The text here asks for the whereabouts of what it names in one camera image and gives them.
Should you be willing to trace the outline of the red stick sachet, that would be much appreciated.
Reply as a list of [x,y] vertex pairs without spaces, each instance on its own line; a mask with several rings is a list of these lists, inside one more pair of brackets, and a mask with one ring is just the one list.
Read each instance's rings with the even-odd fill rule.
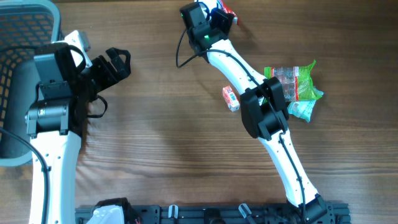
[[238,16],[236,15],[236,13],[235,13],[230,7],[228,7],[228,6],[223,2],[223,0],[219,0],[218,2],[220,3],[221,8],[222,8],[222,10],[224,10],[225,13],[232,14],[232,15],[234,16],[233,22],[234,22],[235,24],[238,25],[238,24],[239,24],[239,18],[238,18]]

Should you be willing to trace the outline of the red tissue packet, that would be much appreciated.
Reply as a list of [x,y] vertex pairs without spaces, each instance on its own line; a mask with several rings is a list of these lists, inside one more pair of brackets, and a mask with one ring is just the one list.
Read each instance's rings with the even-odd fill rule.
[[237,99],[237,96],[230,86],[223,87],[222,94],[228,108],[232,112],[235,112],[240,108],[240,103]]

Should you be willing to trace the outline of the green snack bag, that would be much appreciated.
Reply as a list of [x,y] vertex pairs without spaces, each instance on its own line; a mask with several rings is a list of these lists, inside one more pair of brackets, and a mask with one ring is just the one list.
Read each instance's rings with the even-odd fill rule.
[[285,101],[318,100],[323,94],[315,88],[311,77],[315,64],[316,60],[306,66],[265,67],[264,76],[276,77],[281,82]]

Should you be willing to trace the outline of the teal white tissue pack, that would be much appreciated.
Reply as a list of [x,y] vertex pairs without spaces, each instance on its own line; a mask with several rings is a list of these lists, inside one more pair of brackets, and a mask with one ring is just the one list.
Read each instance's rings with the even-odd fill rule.
[[291,102],[287,109],[289,114],[292,114],[298,118],[304,119],[306,122],[310,122],[313,108],[316,100],[308,101],[294,101]]

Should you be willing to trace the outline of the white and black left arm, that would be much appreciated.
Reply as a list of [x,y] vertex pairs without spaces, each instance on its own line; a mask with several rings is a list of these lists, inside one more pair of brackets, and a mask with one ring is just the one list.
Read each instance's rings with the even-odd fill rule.
[[87,62],[66,42],[35,50],[40,82],[25,116],[32,148],[33,179],[29,223],[75,222],[75,174],[88,103],[131,74],[131,54],[111,47]]

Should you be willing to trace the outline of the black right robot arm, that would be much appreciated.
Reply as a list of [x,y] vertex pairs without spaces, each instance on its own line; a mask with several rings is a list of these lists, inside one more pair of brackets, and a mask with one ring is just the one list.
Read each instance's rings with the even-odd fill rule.
[[243,125],[269,153],[298,223],[315,223],[328,210],[295,152],[281,82],[261,75],[237,53],[229,40],[234,16],[216,1],[191,2],[180,14],[194,56],[217,68],[238,91]]

